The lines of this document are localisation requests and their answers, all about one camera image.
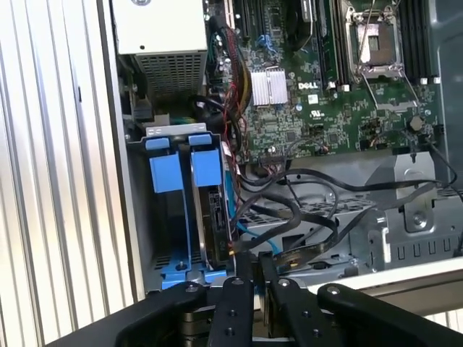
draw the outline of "black cable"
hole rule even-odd
[[[245,201],[243,205],[238,208],[237,213],[234,215],[233,219],[230,221],[230,227],[234,228],[238,223],[239,219],[250,210],[251,206],[255,204],[263,196],[261,194],[253,195]]]
[[[289,191],[291,192],[291,195],[293,196],[294,200],[296,200],[299,207],[302,208],[302,202],[301,202],[300,198],[297,196],[296,192],[294,191],[294,189],[293,189],[293,187],[291,185],[291,181],[288,180],[287,177],[285,177],[285,180],[286,180],[286,185],[288,186]]]
[[[273,237],[284,234],[287,231],[290,231],[290,230],[298,227],[299,224],[301,224],[302,216],[301,216],[300,209],[291,200],[286,199],[284,197],[280,197],[280,196],[275,195],[275,194],[271,194],[271,193],[265,193],[265,194],[262,194],[262,196],[264,198],[266,198],[267,200],[274,201],[274,202],[277,202],[279,204],[287,206],[291,210],[292,216],[285,224],[281,224],[281,225],[276,226],[276,227],[274,227],[274,228],[272,228],[270,230],[267,230],[265,233],[259,235],[258,237],[256,237],[253,240],[234,242],[233,243],[233,250],[234,250],[235,253],[237,253],[237,252],[246,252],[246,251],[248,251],[250,249],[253,249],[253,248],[263,244],[264,242],[267,242],[268,240],[272,239]]]
[[[325,186],[325,187],[327,187],[327,188],[329,188],[331,190],[331,192],[334,195],[334,203],[333,203],[333,206],[331,207],[330,211],[328,212],[328,215],[326,216],[326,218],[329,219],[329,220],[332,219],[332,217],[336,213],[336,210],[338,209],[338,206],[339,206],[339,194],[338,194],[338,192],[330,184],[328,184],[328,183],[326,183],[324,181],[304,181],[304,182],[301,182],[301,184],[319,184],[319,185]],[[304,236],[301,236],[298,240],[293,242],[289,246],[289,249],[296,248],[296,247],[300,246],[302,242],[305,242],[310,237],[318,234],[324,228],[325,228],[324,226],[317,226],[312,231],[309,231]]]
[[[445,184],[442,189],[445,189],[445,188],[448,188],[450,187],[453,183],[456,182],[456,180],[458,179],[458,173],[456,172],[455,168],[450,164],[450,162],[446,159],[446,157],[441,153],[440,150],[437,149],[437,147],[435,145],[433,145],[433,143],[431,143],[430,141],[428,141],[428,145],[430,147],[430,149],[439,157],[439,159],[442,160],[442,162],[444,164],[446,164],[447,168],[449,168],[449,170],[452,172],[452,174],[454,175],[454,177],[450,180],[449,183]]]
[[[274,257],[275,263],[277,266],[279,266],[280,271],[282,272],[286,272],[288,270],[294,269],[297,266],[307,264],[314,258],[319,257],[320,255],[326,253],[328,250],[338,245],[372,209],[391,210],[394,208],[399,208],[412,202],[420,195],[434,189],[435,186],[435,182],[429,182],[428,184],[416,189],[407,197],[403,197],[392,202],[378,203],[377,205],[371,206],[356,215],[347,224],[347,226],[336,235],[336,237],[334,236],[334,233],[332,233],[325,241],[319,244],[312,244],[310,246],[299,247],[282,252]]]
[[[233,127],[233,131],[235,133],[236,141],[237,141],[237,148],[234,150],[236,152],[239,152],[241,150],[242,146],[242,134],[241,134],[241,129],[239,128],[237,118],[234,116],[234,114],[227,109],[225,109],[225,106],[219,103],[218,101],[208,98],[207,96],[204,95],[191,95],[189,97],[189,102],[193,103],[205,103],[206,105],[209,105],[210,107],[213,107],[217,110],[219,110],[221,113],[225,113],[228,119],[231,122],[231,126]],[[217,126],[223,126],[224,125],[224,117],[222,114],[219,114],[214,117],[208,117],[204,120],[206,125],[212,126],[212,127],[217,127]]]
[[[342,189],[348,190],[350,192],[374,192],[378,190],[389,190],[389,189],[401,189],[407,187],[417,186],[418,184],[423,183],[435,183],[440,184],[440,181],[436,181],[433,179],[415,179],[411,181],[393,181],[393,182],[384,182],[384,183],[376,183],[376,184],[368,184],[365,186],[353,186],[351,184],[345,183],[343,181],[339,181],[332,176],[327,175],[326,173],[312,170],[310,168],[290,168],[287,171],[282,171],[280,173],[276,173],[272,175],[271,180],[267,182],[268,184],[263,188],[255,191],[255,194],[261,194],[267,191],[272,184],[276,183],[277,181],[281,180],[285,176],[288,175],[309,175],[314,176],[318,179],[323,181],[327,181],[334,186],[340,187]]]

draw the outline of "wire bundle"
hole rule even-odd
[[[239,126],[243,113],[249,106],[252,97],[251,74],[246,66],[245,59],[239,48],[236,33],[225,23],[224,19],[219,16],[212,16],[209,19],[209,32],[211,39],[209,42],[208,59],[215,61],[215,50],[213,47],[214,38],[218,35],[224,48],[225,54],[231,62],[231,81],[228,84],[225,100],[217,101],[204,95],[193,95],[190,102],[196,106],[198,103],[204,103],[220,114],[206,116],[204,121],[208,128],[215,133],[224,133],[229,147],[232,152],[238,153],[242,149],[242,131]],[[235,140],[236,146],[232,147],[230,143]]]
[[[353,186],[351,184],[339,181],[338,179],[335,179],[334,177],[331,177],[325,173],[321,173],[320,171],[315,171],[309,168],[287,169],[287,170],[283,170],[281,172],[278,172],[273,175],[269,175],[269,176],[266,176],[266,177],[263,177],[257,180],[251,180],[247,178],[245,175],[241,175],[240,180],[243,186],[248,185],[252,187],[258,187],[259,189],[252,191],[251,189],[247,188],[247,190],[252,192],[252,195],[247,200],[242,199],[242,201],[244,202],[243,205],[241,206],[240,209],[238,209],[236,215],[231,220],[232,227],[234,227],[235,223],[237,223],[239,218],[249,209],[252,209],[257,213],[269,215],[275,218],[285,219],[285,220],[288,220],[288,222],[280,226],[277,226],[275,228],[272,228],[271,230],[265,232],[264,234],[261,234],[259,238],[254,239],[253,242],[250,242],[250,241],[234,242],[232,244],[232,252],[246,252],[247,250],[258,246],[259,244],[262,244],[263,242],[270,240],[272,237],[281,235],[291,230],[292,228],[295,228],[296,226],[299,225],[300,221],[306,221],[306,222],[318,224],[319,227],[317,227],[315,230],[310,231],[309,233],[305,234],[303,237],[295,241],[290,246],[289,251],[281,252],[278,254],[278,256],[276,256],[275,258],[276,263],[278,266],[280,266],[280,270],[286,271],[286,270],[293,268],[295,265],[306,264],[307,262],[313,260],[315,257],[321,255],[322,253],[327,252],[330,248],[339,244],[339,242],[342,241],[349,234],[349,232],[372,209],[390,210],[390,209],[401,207],[407,203],[410,203],[411,201],[419,197],[421,194],[429,192],[431,189],[435,187],[441,187],[444,189],[449,187],[453,189],[458,194],[460,200],[463,202],[463,195],[452,185],[457,180],[456,171],[450,165],[450,163],[445,159],[444,155],[442,155],[431,142],[428,142],[428,145],[429,145],[430,150],[434,152],[439,157],[439,159],[441,159],[452,172],[453,177],[446,184],[440,181],[437,181],[437,180],[432,180],[432,179],[417,179],[417,180],[412,180],[412,181],[394,181],[394,182],[385,182],[385,183],[380,183],[380,184],[369,184],[365,186]],[[289,207],[289,210],[283,210],[283,211],[272,210],[267,207],[262,207],[262,206],[258,206],[255,204],[261,198],[269,199],[268,190],[275,183],[284,182],[284,180],[282,181],[282,179],[286,178],[288,175],[308,175],[311,177],[315,177],[317,179],[315,181],[314,180],[299,181],[297,183],[322,184],[331,189],[333,189],[332,187],[333,185],[333,186],[337,186],[339,188],[342,188],[342,189],[345,189],[351,192],[371,192],[371,191],[379,191],[379,190],[387,190],[387,189],[401,189],[405,187],[418,187],[418,186],[420,187],[417,188],[408,197],[402,198],[400,200],[393,200],[390,202],[378,203],[377,205],[369,207],[368,209],[359,213],[345,228],[343,228],[341,231],[338,231],[337,225],[331,220],[334,213],[336,212],[337,202],[339,201],[339,197],[337,194],[335,195],[334,209],[330,211],[327,217],[323,217],[323,216],[311,214],[311,213],[301,213],[296,204],[292,203],[291,201],[283,201],[281,200],[281,197],[280,197],[280,200],[277,201],[275,197],[271,196],[270,200],[277,201],[279,203],[282,203],[283,205],[286,205],[287,207]],[[319,244],[311,244],[310,246],[303,246],[303,247],[300,246],[300,244],[305,239],[308,239],[311,236],[315,235],[322,228],[329,228],[332,231],[331,235],[325,241]],[[458,249],[457,249],[458,252],[456,252],[456,254],[462,253],[462,247],[463,247],[462,240],[463,240],[463,233],[462,233],[462,237],[461,237]]]

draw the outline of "ram slot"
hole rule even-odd
[[[241,16],[238,19],[243,40],[251,39],[251,13],[247,0],[237,0],[237,13]]]
[[[429,5],[421,0],[402,0],[399,5],[405,72],[411,81],[434,75],[430,61]]]
[[[345,20],[342,11],[342,0],[330,0],[331,24],[336,50],[336,70],[338,83],[349,84],[349,60],[347,58],[347,42]]]
[[[254,14],[255,14],[256,26],[258,30],[257,32],[258,36],[265,35],[267,32],[264,11],[265,10],[263,7],[263,0],[254,0]]]

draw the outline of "circuit board component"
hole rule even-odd
[[[407,147],[401,131],[410,125],[433,136],[440,77],[430,74],[429,64],[418,64],[410,80],[406,75],[415,55],[402,45],[404,35],[412,40],[402,27],[409,29],[407,20],[422,22],[402,6],[415,2],[402,0],[398,8],[394,0],[238,1],[245,11],[235,9],[236,31],[254,95],[243,115],[245,145],[237,160],[277,163],[301,137],[311,141],[290,158]],[[250,25],[261,17],[264,31]],[[221,61],[226,84],[229,67],[225,56]],[[267,94],[268,69],[278,71],[272,85],[279,95],[286,88],[286,102],[274,101],[273,90],[272,100]]]
[[[284,69],[251,72],[254,106],[278,105],[288,102]]]

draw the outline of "metal panel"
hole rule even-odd
[[[0,1],[0,343],[133,302],[94,0]]]

